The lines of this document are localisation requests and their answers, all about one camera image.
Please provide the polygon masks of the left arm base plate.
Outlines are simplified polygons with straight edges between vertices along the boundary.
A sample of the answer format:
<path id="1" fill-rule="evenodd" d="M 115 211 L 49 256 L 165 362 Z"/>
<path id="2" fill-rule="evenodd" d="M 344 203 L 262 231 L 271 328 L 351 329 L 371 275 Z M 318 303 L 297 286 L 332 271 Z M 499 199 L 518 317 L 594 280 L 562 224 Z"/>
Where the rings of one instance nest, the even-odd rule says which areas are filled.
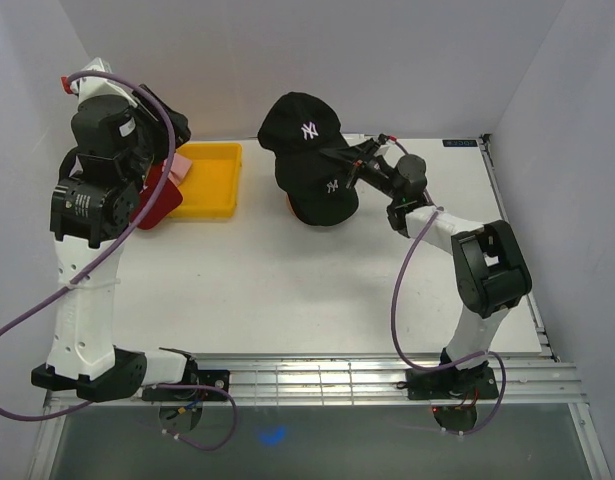
<path id="1" fill-rule="evenodd" d="M 186 371 L 178 385 L 204 385 L 229 391 L 230 385 L 229 370 L 201 369 Z M 223 401 L 225 397 L 214 391 L 198 389 L 171 389 L 147 387 L 142 390 L 141 399 L 153 402 L 192 402 L 201 401 Z"/>

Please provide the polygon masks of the dark green NY cap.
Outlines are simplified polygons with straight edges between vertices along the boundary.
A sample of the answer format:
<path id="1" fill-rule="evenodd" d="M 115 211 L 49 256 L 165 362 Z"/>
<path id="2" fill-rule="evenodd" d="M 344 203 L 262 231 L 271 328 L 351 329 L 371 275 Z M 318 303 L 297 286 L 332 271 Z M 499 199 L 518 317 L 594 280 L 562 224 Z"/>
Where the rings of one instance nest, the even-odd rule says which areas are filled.
<path id="1" fill-rule="evenodd" d="M 345 172 L 318 152 L 277 154 L 275 179 L 295 216 L 309 226 L 338 225 L 358 209 L 358 195 L 346 187 Z"/>

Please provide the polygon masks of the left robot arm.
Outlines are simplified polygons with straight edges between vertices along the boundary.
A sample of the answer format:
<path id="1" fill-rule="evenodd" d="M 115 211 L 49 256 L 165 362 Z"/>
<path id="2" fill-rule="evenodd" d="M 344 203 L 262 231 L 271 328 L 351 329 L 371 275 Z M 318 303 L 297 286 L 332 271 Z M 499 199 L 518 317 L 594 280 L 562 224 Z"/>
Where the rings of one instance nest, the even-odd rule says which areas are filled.
<path id="1" fill-rule="evenodd" d="M 72 390 L 105 402 L 164 383 L 177 399 L 192 397 L 199 376 L 188 354 L 132 351 L 113 341 L 114 296 L 123 241 L 153 199 L 169 152 L 190 138 L 186 118 L 163 103 L 150 106 L 147 87 L 126 92 L 106 80 L 71 88 L 76 147 L 64 159 L 50 207 L 62 296 L 47 360 L 31 372 L 34 386 Z"/>

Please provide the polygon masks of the pink cap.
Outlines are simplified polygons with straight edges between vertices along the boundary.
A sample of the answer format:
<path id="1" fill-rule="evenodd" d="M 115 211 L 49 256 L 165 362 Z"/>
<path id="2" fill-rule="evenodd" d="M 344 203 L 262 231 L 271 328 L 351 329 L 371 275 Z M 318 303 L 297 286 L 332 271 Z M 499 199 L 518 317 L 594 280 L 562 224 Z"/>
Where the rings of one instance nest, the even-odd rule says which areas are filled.
<path id="1" fill-rule="evenodd" d="M 168 179 L 179 187 L 189 174 L 193 162 L 179 153 L 176 153 L 173 158 L 173 164 L 169 170 Z"/>

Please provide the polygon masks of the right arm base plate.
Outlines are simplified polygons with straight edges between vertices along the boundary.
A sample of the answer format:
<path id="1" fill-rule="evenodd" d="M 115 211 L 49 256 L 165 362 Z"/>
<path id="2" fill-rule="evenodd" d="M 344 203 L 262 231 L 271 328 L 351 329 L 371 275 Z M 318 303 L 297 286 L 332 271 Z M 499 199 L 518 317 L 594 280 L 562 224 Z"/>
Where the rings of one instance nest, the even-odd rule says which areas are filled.
<path id="1" fill-rule="evenodd" d="M 475 395 L 478 399 L 495 400 L 499 397 L 494 372 L 489 366 L 435 372 L 409 369 L 400 388 L 407 391 L 409 400 L 473 399 Z"/>

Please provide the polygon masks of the black NY cap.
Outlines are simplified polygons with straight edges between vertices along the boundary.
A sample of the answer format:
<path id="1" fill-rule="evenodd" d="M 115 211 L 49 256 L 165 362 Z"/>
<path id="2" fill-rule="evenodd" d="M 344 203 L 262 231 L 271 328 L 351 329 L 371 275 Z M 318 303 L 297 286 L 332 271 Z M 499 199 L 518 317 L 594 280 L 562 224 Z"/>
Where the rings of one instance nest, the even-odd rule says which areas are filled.
<path id="1" fill-rule="evenodd" d="M 275 154 L 347 146 L 336 112 L 320 98 L 304 92 L 281 96 L 265 116 L 257 139 L 263 149 Z"/>

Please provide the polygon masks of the red LA cap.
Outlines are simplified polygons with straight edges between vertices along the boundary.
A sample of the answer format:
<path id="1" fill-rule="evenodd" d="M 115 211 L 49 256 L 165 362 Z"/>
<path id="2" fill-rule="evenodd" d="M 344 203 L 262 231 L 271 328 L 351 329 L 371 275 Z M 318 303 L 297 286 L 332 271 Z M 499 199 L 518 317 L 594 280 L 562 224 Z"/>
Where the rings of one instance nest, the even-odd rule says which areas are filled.
<path id="1" fill-rule="evenodd" d="M 134 220 L 144 209 L 148 201 L 153 196 L 156 186 L 160 181 L 165 164 L 154 166 L 150 169 L 145 180 L 142 191 L 139 195 L 138 210 L 132 215 Z M 141 230 L 151 230 L 157 226 L 167 215 L 175 210 L 183 201 L 183 195 L 179 189 L 179 182 L 173 174 L 167 176 L 163 189 L 156 198 L 156 201 L 147 215 L 138 224 Z"/>

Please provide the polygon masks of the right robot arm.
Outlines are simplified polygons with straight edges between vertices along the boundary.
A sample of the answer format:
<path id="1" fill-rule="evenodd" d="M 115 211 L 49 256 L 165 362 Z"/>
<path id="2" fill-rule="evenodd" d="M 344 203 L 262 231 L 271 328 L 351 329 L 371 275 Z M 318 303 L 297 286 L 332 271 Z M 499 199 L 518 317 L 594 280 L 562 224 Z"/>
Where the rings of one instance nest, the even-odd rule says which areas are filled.
<path id="1" fill-rule="evenodd" d="M 345 173 L 349 187 L 364 181 L 389 198 L 386 213 L 394 231 L 452 258 L 462 301 L 456 330 L 439 365 L 405 363 L 417 373 L 438 377 L 445 394 L 461 397 L 487 367 L 503 319 L 531 292 L 532 278 L 510 224 L 465 220 L 436 205 L 427 192 L 423 158 L 404 153 L 395 165 L 385 160 L 396 142 L 380 135 L 355 146 L 324 148 L 319 154 Z"/>

